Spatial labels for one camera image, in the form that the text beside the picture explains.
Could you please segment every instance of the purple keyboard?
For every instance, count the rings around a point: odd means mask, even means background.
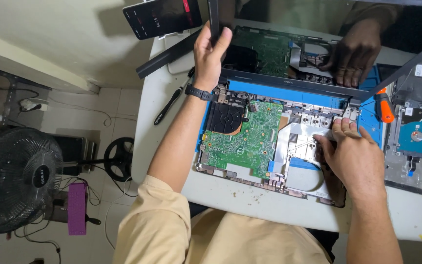
[[[86,234],[86,189],[84,183],[71,183],[68,191],[67,229],[69,235]]]

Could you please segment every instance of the green circuit board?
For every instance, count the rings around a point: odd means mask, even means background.
[[[273,158],[279,120],[283,105],[252,101],[257,112],[248,112],[248,122],[242,122],[236,135],[224,135],[206,130],[202,144],[208,159],[205,165],[226,169],[227,164],[253,169],[252,175],[268,179],[268,162]]]
[[[262,69],[260,74],[276,77],[287,77],[291,48],[291,38],[275,35],[276,32],[258,30],[249,27],[237,26],[234,30],[231,44],[248,47],[258,52]]]

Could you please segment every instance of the white wall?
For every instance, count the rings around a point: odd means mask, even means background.
[[[0,39],[100,87],[142,89],[138,41],[121,10],[142,0],[0,0]]]

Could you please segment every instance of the hand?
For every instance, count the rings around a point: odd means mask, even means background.
[[[232,31],[225,27],[214,47],[211,46],[211,29],[206,22],[195,42],[195,82],[194,87],[211,92],[218,85],[221,75],[221,57],[231,43]]]
[[[348,118],[335,119],[332,131],[338,143],[336,149],[326,137],[314,135],[314,138],[322,145],[326,162],[353,201],[386,201],[384,153],[377,143],[362,126],[360,136],[356,123],[349,123]]]
[[[358,87],[358,83],[366,79],[379,55],[380,32],[381,25],[374,19],[357,22],[336,45],[329,62],[320,70],[334,68],[334,78],[338,85]]]

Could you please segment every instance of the cooling fan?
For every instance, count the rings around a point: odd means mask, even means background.
[[[51,135],[26,127],[0,133],[0,233],[38,219],[62,172],[62,151]]]

